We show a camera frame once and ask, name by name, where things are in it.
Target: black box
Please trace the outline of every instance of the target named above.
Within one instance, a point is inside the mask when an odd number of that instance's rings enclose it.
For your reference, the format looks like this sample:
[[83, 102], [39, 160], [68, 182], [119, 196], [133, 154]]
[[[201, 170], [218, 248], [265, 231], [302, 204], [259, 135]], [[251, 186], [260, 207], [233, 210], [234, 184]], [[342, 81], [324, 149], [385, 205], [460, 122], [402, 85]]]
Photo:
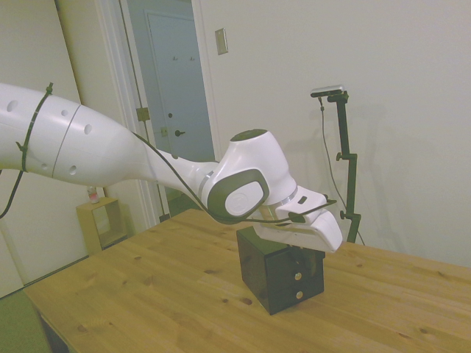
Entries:
[[261, 239], [253, 227], [237, 243], [242, 279], [270, 315], [324, 291], [324, 252]]

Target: cable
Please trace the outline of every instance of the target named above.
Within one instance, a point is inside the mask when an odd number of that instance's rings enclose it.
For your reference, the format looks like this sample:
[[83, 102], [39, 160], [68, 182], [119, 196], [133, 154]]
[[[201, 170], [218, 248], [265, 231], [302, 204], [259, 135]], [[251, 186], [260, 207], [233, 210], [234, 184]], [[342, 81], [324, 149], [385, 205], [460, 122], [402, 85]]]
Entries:
[[[165, 164], [167, 164], [167, 166], [171, 169], [171, 171], [175, 174], [175, 176], [180, 180], [180, 182], [183, 184], [183, 186], [188, 190], [188, 192], [195, 198], [195, 200], [198, 202], [199, 206], [207, 213], [209, 214], [211, 217], [213, 217], [215, 220], [217, 221], [220, 221], [220, 222], [230, 222], [230, 223], [233, 223], [234, 222], [234, 219], [233, 218], [225, 218], [225, 217], [221, 217], [219, 215], [215, 215], [213, 212], [211, 212], [203, 203], [202, 201], [199, 199], [199, 197], [195, 194], [195, 192], [190, 188], [190, 186], [185, 182], [185, 180], [183, 180], [183, 178], [180, 176], [180, 174], [175, 170], [175, 168], [173, 167], [173, 165], [163, 156], [163, 154], [161, 154], [159, 152], [158, 149], [156, 149], [153, 145], [151, 145], [149, 142], [147, 142], [144, 138], [142, 138], [141, 136], [139, 136], [138, 134], [134, 133], [134, 135], [139, 139], [141, 140], [142, 142], [144, 142], [155, 154], [157, 154], [161, 160], [164, 161]], [[300, 213], [300, 214], [296, 214], [294, 217], [287, 217], [287, 218], [283, 218], [283, 219], [277, 219], [277, 220], [273, 220], [273, 221], [267, 221], [265, 219], [245, 219], [244, 222], [252, 222], [252, 223], [263, 223], [263, 224], [277, 224], [278, 226], [280, 227], [284, 227], [284, 226], [287, 226], [289, 224], [283, 224], [283, 222], [287, 222], [287, 221], [293, 221], [296, 217], [299, 217], [300, 215], [307, 215], [309, 213], [312, 213], [312, 212], [315, 212], [317, 210], [320, 210], [324, 207], [327, 207], [327, 206], [330, 206], [332, 204], [335, 204], [337, 201], [336, 200], [327, 200], [327, 202], [325, 204], [322, 204], [318, 207], [315, 207], [311, 210], [308, 210], [308, 211], [305, 211], [303, 213]]]
[[18, 189], [18, 186], [20, 185], [20, 180], [22, 176], [23, 176], [23, 171], [20, 171], [18, 173], [18, 177], [16, 178], [15, 186], [13, 186], [12, 193], [10, 194], [10, 199], [8, 200], [7, 207], [5, 208], [5, 211], [3, 211], [3, 213], [0, 215], [0, 219], [5, 217], [5, 215], [8, 213], [8, 210], [10, 209], [10, 206], [13, 203], [13, 198], [15, 197], [16, 190]]
[[[330, 172], [330, 178], [332, 179], [332, 183], [334, 188], [336, 189], [337, 195], [339, 195], [339, 198], [341, 200], [341, 203], [344, 205], [345, 211], [347, 211], [347, 204], [345, 204], [344, 198], [341, 197], [339, 188], [337, 187], [337, 183], [335, 178], [333, 177], [333, 172], [332, 172], [332, 163], [330, 163], [330, 155], [329, 155], [329, 149], [327, 148], [327, 142], [325, 140], [325, 119], [324, 119], [324, 105], [322, 104], [322, 98], [317, 97], [319, 100], [319, 103], [321, 104], [321, 113], [322, 113], [322, 140], [324, 141], [324, 147], [325, 147], [325, 154], [327, 155], [327, 161], [329, 163], [329, 172]], [[361, 237], [360, 231], [357, 231], [358, 235], [360, 236], [360, 240], [365, 245], [365, 242], [363, 241], [363, 237]]]
[[38, 106], [36, 107], [35, 113], [32, 115], [31, 121], [29, 122], [29, 127], [28, 131], [26, 132], [26, 137], [24, 139], [23, 145], [20, 145], [19, 142], [16, 143], [18, 148], [21, 151], [21, 167], [22, 171], [27, 171], [26, 170], [26, 155], [28, 153], [28, 145], [29, 145], [29, 139], [31, 138], [31, 132], [32, 128], [35, 125], [36, 118], [38, 117], [39, 111], [41, 110], [41, 107], [43, 106], [44, 102], [46, 101], [47, 97], [52, 95], [52, 85], [53, 83], [49, 83], [49, 86], [46, 88], [46, 93], [44, 94], [44, 97], [40, 100]]

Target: wood grain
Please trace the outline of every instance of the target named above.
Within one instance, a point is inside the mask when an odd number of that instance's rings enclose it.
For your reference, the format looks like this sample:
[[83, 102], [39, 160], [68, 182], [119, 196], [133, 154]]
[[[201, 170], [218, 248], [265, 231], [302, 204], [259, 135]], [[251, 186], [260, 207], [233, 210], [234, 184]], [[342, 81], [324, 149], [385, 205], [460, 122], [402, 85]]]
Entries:
[[270, 316], [236, 230], [189, 210], [28, 287], [77, 352], [471, 352], [471, 269], [343, 243], [325, 292]]

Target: floor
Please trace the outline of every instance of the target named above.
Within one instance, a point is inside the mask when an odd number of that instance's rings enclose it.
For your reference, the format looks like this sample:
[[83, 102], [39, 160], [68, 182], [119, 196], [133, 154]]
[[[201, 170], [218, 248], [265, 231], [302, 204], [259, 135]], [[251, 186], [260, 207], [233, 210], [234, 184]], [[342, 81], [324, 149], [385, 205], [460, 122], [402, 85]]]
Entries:
[[198, 205], [185, 194], [181, 194], [177, 198], [169, 200], [169, 209], [171, 217], [190, 209], [201, 210]]
[[40, 320], [22, 290], [0, 299], [0, 352], [51, 353]]

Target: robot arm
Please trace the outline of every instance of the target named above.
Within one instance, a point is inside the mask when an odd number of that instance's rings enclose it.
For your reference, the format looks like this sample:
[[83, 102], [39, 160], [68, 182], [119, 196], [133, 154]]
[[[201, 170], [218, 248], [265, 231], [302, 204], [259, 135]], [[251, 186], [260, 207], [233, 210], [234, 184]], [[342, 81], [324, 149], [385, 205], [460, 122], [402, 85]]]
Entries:
[[[0, 84], [0, 169], [22, 169], [17, 142], [24, 140], [42, 98], [42, 93]], [[267, 221], [290, 218], [283, 227], [258, 224], [261, 238], [328, 252], [342, 241], [331, 213], [321, 209], [303, 215], [327, 200], [297, 185], [280, 146], [266, 130], [236, 135], [220, 163], [195, 163], [153, 149], [94, 110], [50, 96], [29, 136], [26, 170], [100, 187], [126, 179], [156, 181], [201, 200], [221, 223], [254, 216]]]

